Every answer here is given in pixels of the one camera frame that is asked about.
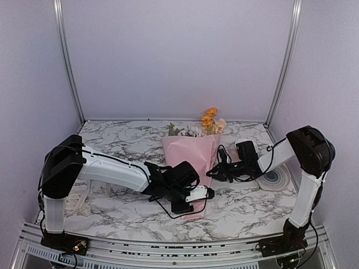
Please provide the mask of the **orange flower stem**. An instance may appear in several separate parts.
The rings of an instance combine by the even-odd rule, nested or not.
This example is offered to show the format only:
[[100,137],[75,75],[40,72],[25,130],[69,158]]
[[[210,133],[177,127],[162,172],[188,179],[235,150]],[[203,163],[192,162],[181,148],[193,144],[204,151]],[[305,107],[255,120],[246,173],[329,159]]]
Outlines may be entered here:
[[204,127],[206,132],[209,132],[214,125],[214,117],[218,114],[218,109],[215,107],[206,110],[205,114],[201,117],[201,126]]

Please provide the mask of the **peach flower long green stem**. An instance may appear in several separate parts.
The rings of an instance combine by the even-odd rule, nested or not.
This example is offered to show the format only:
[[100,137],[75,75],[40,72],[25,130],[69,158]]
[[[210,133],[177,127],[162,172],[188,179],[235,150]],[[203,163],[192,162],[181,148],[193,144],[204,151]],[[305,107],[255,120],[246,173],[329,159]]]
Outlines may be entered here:
[[212,131],[216,135],[222,134],[226,126],[227,126],[227,122],[223,118],[220,118],[214,121]]

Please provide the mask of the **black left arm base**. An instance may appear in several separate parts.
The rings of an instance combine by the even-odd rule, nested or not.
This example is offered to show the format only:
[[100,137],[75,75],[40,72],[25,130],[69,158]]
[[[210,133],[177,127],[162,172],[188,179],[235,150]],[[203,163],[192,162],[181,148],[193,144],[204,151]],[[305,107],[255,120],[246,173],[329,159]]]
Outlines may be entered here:
[[40,243],[48,248],[85,256],[89,247],[89,238],[68,234],[65,231],[59,234],[45,231]]

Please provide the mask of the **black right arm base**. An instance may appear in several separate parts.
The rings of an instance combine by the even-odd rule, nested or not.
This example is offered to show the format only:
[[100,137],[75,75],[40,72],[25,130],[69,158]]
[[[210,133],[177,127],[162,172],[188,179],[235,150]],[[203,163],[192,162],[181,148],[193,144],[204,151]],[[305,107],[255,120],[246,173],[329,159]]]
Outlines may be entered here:
[[284,223],[283,234],[259,240],[256,250],[259,250],[263,257],[268,257],[305,249],[308,246],[305,239],[308,227],[309,222],[297,228],[287,219]]

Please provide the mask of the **white flower bunch green leaves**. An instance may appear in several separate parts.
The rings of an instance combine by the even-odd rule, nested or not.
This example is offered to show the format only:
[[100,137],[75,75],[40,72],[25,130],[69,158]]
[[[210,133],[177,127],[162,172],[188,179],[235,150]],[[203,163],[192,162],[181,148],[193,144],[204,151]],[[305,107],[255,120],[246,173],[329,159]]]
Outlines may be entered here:
[[185,136],[185,137],[204,137],[206,133],[197,126],[187,126],[186,128],[177,128],[172,122],[167,125],[168,136]]

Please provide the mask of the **pink wrapping paper sheet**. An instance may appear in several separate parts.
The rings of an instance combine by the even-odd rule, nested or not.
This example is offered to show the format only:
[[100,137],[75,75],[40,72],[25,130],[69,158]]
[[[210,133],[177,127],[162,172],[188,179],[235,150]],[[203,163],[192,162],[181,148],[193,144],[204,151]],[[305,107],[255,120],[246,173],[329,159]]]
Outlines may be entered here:
[[206,173],[213,168],[220,144],[218,135],[204,137],[166,136],[162,138],[165,163],[176,166],[183,161],[189,162],[199,175],[200,183],[190,195],[190,205],[194,214],[183,216],[183,220],[199,219],[205,215],[204,203],[209,198],[211,178]]

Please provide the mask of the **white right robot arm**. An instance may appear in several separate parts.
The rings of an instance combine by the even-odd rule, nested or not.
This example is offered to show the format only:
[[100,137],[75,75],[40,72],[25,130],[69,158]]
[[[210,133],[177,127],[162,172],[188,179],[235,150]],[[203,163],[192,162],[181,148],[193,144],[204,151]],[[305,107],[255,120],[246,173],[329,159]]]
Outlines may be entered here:
[[235,148],[238,162],[232,161],[223,145],[219,145],[217,164],[207,171],[206,176],[222,182],[250,182],[295,158],[301,168],[301,181],[287,223],[295,230],[307,226],[335,158],[333,144],[317,128],[304,126],[287,133],[275,145],[268,146],[267,154],[262,156],[252,140],[238,140]]

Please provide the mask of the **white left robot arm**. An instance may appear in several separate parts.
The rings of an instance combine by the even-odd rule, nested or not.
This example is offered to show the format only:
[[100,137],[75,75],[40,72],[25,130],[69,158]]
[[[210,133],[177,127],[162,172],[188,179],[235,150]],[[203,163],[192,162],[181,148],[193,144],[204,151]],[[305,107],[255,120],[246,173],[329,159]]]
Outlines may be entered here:
[[194,215],[193,201],[214,197],[214,190],[200,184],[199,174],[188,161],[174,167],[130,162],[96,151],[73,134],[46,154],[38,184],[48,239],[58,249],[71,244],[64,232],[65,199],[77,180],[119,185],[149,196],[150,201],[164,198],[175,218]]

